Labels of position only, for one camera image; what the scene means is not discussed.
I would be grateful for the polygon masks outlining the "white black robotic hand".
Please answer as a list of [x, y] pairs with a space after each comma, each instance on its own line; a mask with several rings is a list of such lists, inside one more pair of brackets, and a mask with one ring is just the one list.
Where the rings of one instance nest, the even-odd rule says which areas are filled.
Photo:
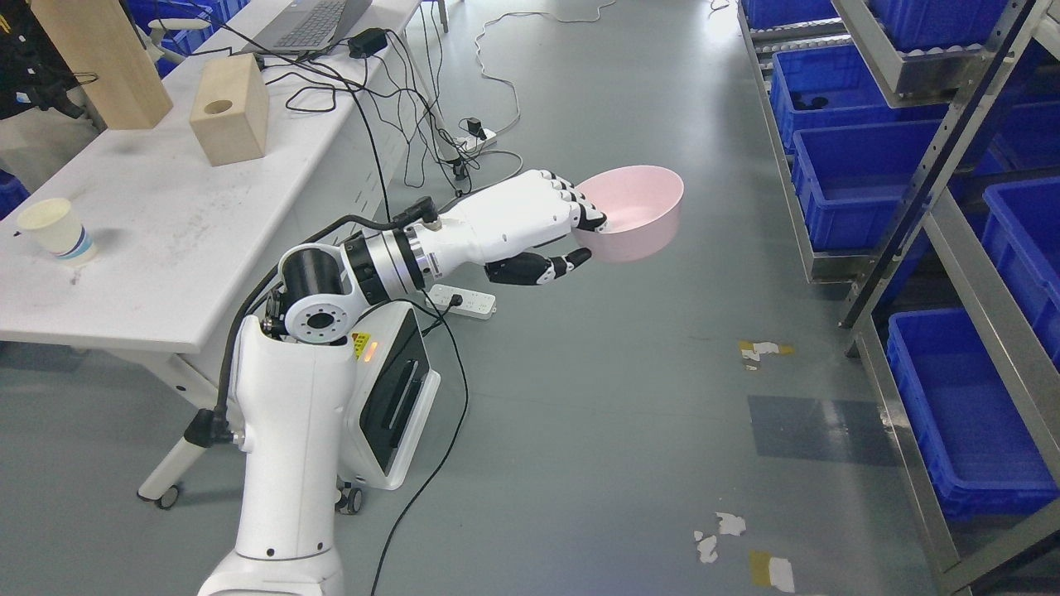
[[406, 229], [439, 279], [465, 263], [481, 265], [489, 281], [506, 286], [545, 286], [590, 260], [588, 248], [556, 257], [531, 252], [575, 230], [602, 233], [607, 215], [575, 186], [545, 170], [470, 194], [443, 212], [435, 229]]

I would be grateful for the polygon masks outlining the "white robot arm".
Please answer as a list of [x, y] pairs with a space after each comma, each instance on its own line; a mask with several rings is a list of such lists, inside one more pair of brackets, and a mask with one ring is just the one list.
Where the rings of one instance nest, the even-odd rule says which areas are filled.
[[340, 595], [338, 512], [398, 489], [441, 381], [402, 298], [436, 270], [422, 226], [307, 243], [280, 261], [281, 329], [238, 326], [229, 385], [246, 456], [234, 549], [201, 595]]

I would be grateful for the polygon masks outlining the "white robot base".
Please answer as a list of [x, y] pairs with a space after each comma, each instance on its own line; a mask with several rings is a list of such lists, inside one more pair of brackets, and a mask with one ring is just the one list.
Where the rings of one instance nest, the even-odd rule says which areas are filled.
[[335, 510], [359, 512], [364, 487], [404, 483], [441, 376], [432, 368], [412, 303], [379, 305], [354, 327], [356, 385], [344, 408]]

